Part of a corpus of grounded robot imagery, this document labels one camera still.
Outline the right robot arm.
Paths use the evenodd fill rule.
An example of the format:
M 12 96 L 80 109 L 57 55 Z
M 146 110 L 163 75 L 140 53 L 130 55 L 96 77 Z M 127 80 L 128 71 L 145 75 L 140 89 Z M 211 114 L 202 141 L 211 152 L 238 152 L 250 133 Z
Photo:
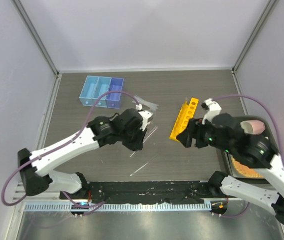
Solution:
M 242 165 L 262 175 L 274 190 L 266 190 L 216 171 L 209 179 L 208 193 L 241 198 L 275 216 L 284 225 L 284 165 L 277 148 L 263 135 L 246 134 L 239 121 L 227 113 L 212 121 L 191 118 L 177 137 L 184 147 L 195 141 L 196 148 L 215 147 L 227 152 Z

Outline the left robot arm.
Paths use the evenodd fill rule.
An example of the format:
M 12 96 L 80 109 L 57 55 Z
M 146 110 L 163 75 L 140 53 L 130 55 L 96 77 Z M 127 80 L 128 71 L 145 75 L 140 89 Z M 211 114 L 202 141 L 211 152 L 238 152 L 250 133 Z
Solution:
M 25 165 L 20 176 L 26 196 L 59 191 L 60 198 L 84 199 L 89 184 L 84 175 L 56 171 L 61 164 L 83 153 L 120 142 L 131 151 L 143 149 L 147 126 L 153 118 L 148 110 L 129 108 L 112 117 L 98 116 L 82 131 L 40 150 L 24 148 L 18 152 L 18 165 Z

